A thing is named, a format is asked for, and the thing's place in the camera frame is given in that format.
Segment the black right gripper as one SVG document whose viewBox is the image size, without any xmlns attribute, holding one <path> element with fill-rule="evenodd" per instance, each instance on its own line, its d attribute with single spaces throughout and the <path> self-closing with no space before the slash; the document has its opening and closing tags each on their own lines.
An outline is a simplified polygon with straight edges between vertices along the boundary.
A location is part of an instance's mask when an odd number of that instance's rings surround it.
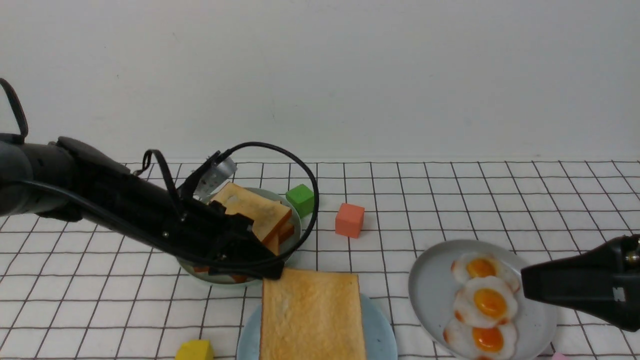
<svg viewBox="0 0 640 360">
<path fill-rule="evenodd" d="M 639 235 L 520 271 L 525 298 L 587 313 L 628 332 L 640 328 Z"/>
</svg>

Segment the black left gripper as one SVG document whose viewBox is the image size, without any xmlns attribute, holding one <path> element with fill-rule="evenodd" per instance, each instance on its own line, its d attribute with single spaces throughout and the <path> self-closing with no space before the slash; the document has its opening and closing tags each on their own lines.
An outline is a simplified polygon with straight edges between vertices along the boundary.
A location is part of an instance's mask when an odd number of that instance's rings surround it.
<svg viewBox="0 0 640 360">
<path fill-rule="evenodd" d="M 254 220 L 226 214 L 221 203 L 180 198 L 176 187 L 163 189 L 130 176 L 125 186 L 125 234 L 196 266 L 208 275 L 279 280 L 284 262 L 260 265 L 272 256 L 253 231 Z"/>
</svg>

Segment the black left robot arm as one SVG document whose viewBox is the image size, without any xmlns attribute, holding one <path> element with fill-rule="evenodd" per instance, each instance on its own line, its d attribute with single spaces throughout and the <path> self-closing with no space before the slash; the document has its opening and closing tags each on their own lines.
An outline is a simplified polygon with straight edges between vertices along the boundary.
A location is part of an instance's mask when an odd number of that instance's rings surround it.
<svg viewBox="0 0 640 360">
<path fill-rule="evenodd" d="M 151 157 L 157 158 L 166 187 L 71 137 L 37 145 L 3 134 L 1 214 L 87 220 L 187 264 L 208 267 L 210 274 L 281 277 L 284 261 L 259 241 L 252 219 L 194 198 L 204 165 L 176 187 L 158 150 L 146 151 L 144 167 Z"/>
</svg>

